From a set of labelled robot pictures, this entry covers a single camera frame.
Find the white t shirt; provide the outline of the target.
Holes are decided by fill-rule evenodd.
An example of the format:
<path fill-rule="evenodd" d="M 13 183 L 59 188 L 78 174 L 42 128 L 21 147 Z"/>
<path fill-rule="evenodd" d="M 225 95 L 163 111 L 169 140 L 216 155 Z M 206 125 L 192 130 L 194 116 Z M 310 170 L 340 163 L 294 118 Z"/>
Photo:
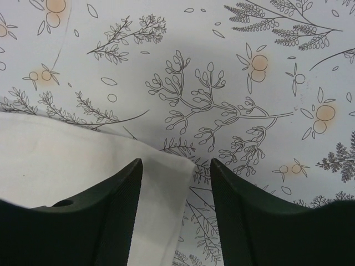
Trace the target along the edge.
<path fill-rule="evenodd" d="M 1 113 L 1 199 L 50 206 L 139 158 L 143 179 L 129 265 L 171 265 L 195 165 L 140 141 L 58 120 Z"/>

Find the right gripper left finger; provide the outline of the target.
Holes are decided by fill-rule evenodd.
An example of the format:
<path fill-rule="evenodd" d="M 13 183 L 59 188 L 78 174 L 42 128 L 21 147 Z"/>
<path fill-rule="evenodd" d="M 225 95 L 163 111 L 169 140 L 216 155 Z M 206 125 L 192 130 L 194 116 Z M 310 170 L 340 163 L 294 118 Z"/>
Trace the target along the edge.
<path fill-rule="evenodd" d="M 55 205 L 1 202 L 2 265 L 126 265 L 143 177 L 137 158 Z"/>

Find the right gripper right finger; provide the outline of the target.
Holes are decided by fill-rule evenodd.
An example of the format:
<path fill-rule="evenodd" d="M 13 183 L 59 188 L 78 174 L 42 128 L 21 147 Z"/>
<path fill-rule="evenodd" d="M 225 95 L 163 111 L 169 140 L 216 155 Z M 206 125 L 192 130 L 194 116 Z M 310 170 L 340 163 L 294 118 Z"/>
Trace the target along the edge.
<path fill-rule="evenodd" d="M 307 208 L 210 163 L 225 265 L 353 265 L 354 201 Z"/>

